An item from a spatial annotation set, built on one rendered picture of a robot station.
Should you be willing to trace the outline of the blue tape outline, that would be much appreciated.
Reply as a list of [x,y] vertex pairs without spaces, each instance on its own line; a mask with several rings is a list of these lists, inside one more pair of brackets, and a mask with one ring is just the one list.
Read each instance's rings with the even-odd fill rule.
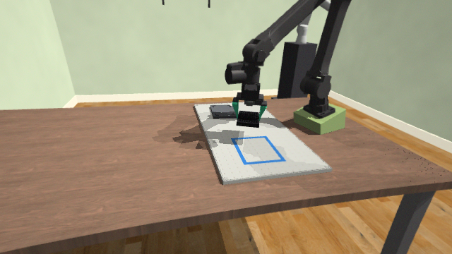
[[[269,160],[269,161],[261,161],[261,162],[246,162],[246,160],[245,160],[245,158],[244,158],[244,156],[243,156],[241,150],[239,149],[239,147],[238,147],[238,145],[237,145],[237,143],[236,143],[235,140],[239,140],[239,139],[250,139],[250,138],[265,138],[265,139],[268,141],[268,143],[270,144],[270,146],[275,150],[275,152],[278,154],[278,156],[279,156],[281,159],[278,159],[278,160]],[[232,142],[234,143],[234,146],[236,147],[236,149],[237,149],[237,151],[238,151],[238,153],[239,153],[239,156],[241,157],[241,159],[242,159],[244,165],[246,165],[246,164],[270,163],[270,162],[286,162],[286,160],[285,160],[285,159],[283,158],[283,156],[278,152],[278,150],[275,148],[275,146],[272,144],[272,142],[267,138],[267,136],[248,137],[248,138],[231,138],[231,139],[232,139]]]

